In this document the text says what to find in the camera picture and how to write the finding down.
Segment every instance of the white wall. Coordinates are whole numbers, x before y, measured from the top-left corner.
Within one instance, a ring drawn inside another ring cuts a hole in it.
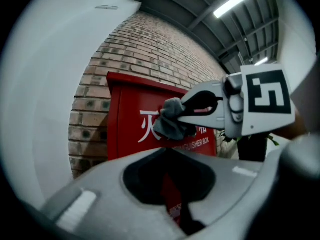
[[[276,0],[279,9],[279,48],[277,60],[282,64],[293,92],[316,61],[316,37],[311,21],[295,0]],[[289,141],[274,136],[285,146]],[[278,149],[268,140],[267,153]]]
[[[92,54],[139,7],[132,0],[33,0],[12,31],[0,65],[1,159],[17,196],[34,207],[72,180],[74,94]]]

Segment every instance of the red fire extinguisher box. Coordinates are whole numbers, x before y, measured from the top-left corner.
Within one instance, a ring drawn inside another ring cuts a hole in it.
[[[160,147],[182,148],[207,156],[216,156],[213,129],[197,127],[195,137],[169,140],[153,129],[164,102],[182,98],[187,91],[141,77],[109,72],[111,92],[108,116],[108,159],[113,160]]]

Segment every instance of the ceiling light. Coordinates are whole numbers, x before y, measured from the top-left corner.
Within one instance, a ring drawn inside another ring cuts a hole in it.
[[[220,18],[222,15],[224,15],[226,12],[230,11],[233,7],[237,6],[244,0],[229,0],[224,5],[222,5],[219,9],[217,9],[213,14]]]
[[[266,58],[264,58],[264,59],[262,59],[262,60],[260,60],[260,61],[258,61],[256,64],[254,64],[255,66],[259,66],[259,65],[261,65],[261,64],[263,64],[263,63],[266,63],[267,61],[269,60],[269,58],[268,57],[266,57]]]

